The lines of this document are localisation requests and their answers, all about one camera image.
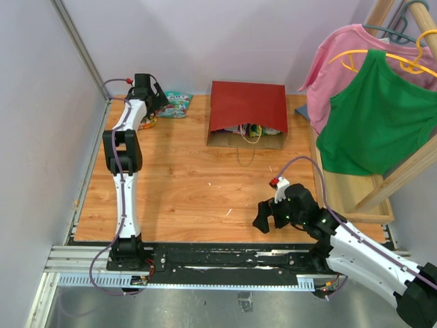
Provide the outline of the purple black cherry candy bag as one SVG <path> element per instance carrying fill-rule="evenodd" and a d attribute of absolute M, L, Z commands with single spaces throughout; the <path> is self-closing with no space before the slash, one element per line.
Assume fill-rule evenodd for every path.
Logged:
<path fill-rule="evenodd" d="M 264 135 L 278 135 L 281 131 L 273 128 L 267 128 L 265 126 L 260 126 L 257 124 L 242 124 L 241 126 L 232 126 L 229 128 L 221 129 L 220 132 L 230 132 L 239 135 L 244 135 L 245 137 L 259 137 Z"/>

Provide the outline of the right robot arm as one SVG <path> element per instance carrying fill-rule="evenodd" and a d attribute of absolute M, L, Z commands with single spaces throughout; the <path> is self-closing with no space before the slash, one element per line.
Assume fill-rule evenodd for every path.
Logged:
<path fill-rule="evenodd" d="M 345 275 L 390 303 L 410 327 L 436 324 L 436 265 L 421 266 L 362 233 L 339 213 L 323 208 L 301 184 L 284 178 L 270 182 L 274 197 L 258 204 L 253 226 L 268 233 L 268 218 L 276 228 L 291 225 L 317 242 L 309 264 L 316 273 Z"/>

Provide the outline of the red paper bag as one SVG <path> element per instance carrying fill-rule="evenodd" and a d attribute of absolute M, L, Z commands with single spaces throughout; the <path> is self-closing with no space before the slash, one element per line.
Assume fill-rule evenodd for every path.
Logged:
<path fill-rule="evenodd" d="M 257 124 L 281 131 L 278 135 L 245 137 L 221 129 Z M 285 86 L 278 84 L 213 81 L 210 94 L 208 147 L 281 150 L 288 134 Z"/>

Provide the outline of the orange Fox's fruits candy bag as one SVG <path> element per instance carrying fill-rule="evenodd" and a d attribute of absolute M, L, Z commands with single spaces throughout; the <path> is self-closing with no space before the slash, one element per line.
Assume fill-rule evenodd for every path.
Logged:
<path fill-rule="evenodd" d="M 151 115 L 149 118 L 148 117 L 144 117 L 140 123 L 139 123 L 139 130 L 145 130 L 145 129 L 149 129 L 152 128 L 156 125 L 158 121 L 158 117 L 155 115 Z"/>

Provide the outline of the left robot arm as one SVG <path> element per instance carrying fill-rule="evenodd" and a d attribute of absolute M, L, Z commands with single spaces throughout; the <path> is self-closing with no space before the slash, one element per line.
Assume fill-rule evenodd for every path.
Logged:
<path fill-rule="evenodd" d="M 127 95 L 109 96 L 122 101 L 124 110 L 115 126 L 102 134 L 105 164 L 113 177 L 117 203 L 117 227 L 107 260 L 109 271 L 139 271 L 150 263 L 137 214 L 137 183 L 143 166 L 137 131 L 169 104 L 152 74 L 137 73 L 124 82 L 130 86 Z"/>

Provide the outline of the teal Fox's mint candy bag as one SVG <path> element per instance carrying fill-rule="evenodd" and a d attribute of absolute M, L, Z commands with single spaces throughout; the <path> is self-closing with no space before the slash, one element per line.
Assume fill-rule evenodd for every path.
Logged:
<path fill-rule="evenodd" d="M 167 97 L 169 104 L 158 112 L 158 117 L 177 119 L 185 118 L 193 95 L 168 91 L 165 92 L 165 96 Z"/>

